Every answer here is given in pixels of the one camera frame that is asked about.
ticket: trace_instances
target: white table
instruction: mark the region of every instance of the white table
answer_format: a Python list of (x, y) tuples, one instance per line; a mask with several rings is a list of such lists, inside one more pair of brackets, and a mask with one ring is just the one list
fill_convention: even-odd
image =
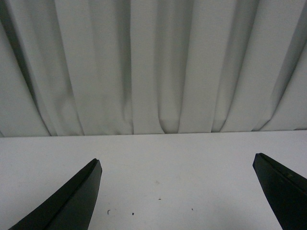
[(306, 149), (307, 131), (0, 138), (0, 229), (98, 158), (90, 230), (281, 230), (254, 156), (307, 177)]

